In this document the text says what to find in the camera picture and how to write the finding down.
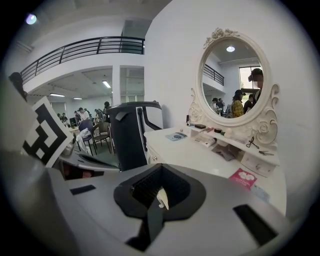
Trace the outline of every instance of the table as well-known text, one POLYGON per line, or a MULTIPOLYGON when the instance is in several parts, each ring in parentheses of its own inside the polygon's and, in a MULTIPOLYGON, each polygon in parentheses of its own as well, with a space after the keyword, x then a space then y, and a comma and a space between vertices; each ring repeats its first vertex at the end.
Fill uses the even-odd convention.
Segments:
POLYGON ((207 147, 187 137, 171 141, 165 137, 180 132, 180 127, 148 131, 148 163, 166 163, 191 168, 200 172, 229 178, 239 168, 257 177, 255 184, 270 195, 269 203, 286 215, 287 190, 284 172, 277 166, 270 177, 263 177, 249 170, 236 159, 226 161, 207 147))

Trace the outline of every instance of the fluorescent light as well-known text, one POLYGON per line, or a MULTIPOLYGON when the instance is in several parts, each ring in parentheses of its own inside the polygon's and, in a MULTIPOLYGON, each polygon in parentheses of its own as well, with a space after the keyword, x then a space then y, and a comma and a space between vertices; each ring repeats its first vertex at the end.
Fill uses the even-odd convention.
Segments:
POLYGON ((55 94, 55 93, 50 93, 50 96, 65 97, 64 95, 61 95, 61 94, 55 94))
POLYGON ((28 17, 25 19, 25 22, 29 25, 34 24, 37 21, 37 17, 34 14, 29 14, 28 17))
POLYGON ((226 51, 229 53, 232 53, 235 50, 235 48, 233 46, 229 46, 226 48, 226 51))
POLYGON ((103 83, 106 87, 111 88, 111 86, 108 84, 107 81, 102 81, 102 83, 103 83))

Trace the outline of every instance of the black metal railing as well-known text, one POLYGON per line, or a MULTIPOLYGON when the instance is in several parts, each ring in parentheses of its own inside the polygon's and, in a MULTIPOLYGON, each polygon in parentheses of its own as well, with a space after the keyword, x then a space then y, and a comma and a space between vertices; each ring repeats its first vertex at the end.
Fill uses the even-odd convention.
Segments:
POLYGON ((45 70, 80 57, 111 53, 143 55, 144 45, 144 38, 128 36, 107 36, 81 40, 47 53, 27 66, 20 74, 23 83, 26 83, 45 70))
POLYGON ((222 85, 222 86, 224 85, 225 78, 207 64, 204 64, 203 74, 206 75, 207 77, 213 79, 214 81, 216 81, 220 85, 222 85))

